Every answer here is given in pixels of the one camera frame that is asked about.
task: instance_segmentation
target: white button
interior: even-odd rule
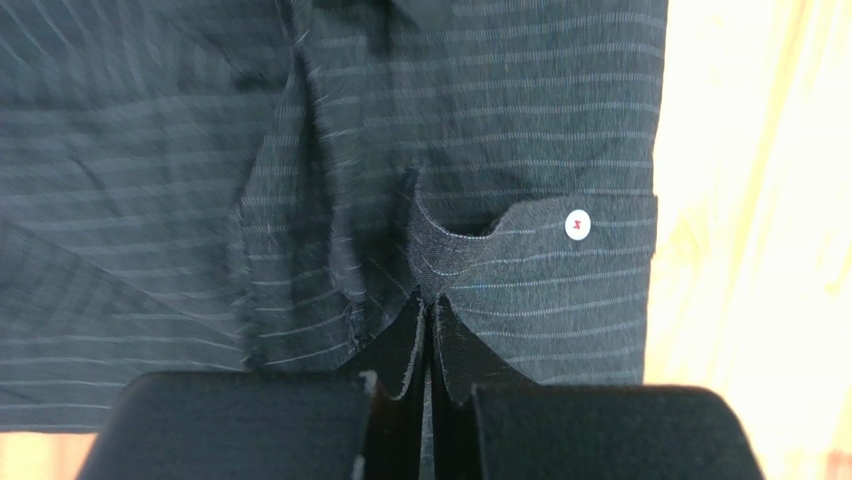
[[[574,210],[565,219],[565,233],[571,240],[582,240],[589,236],[592,229],[592,219],[584,210]]]

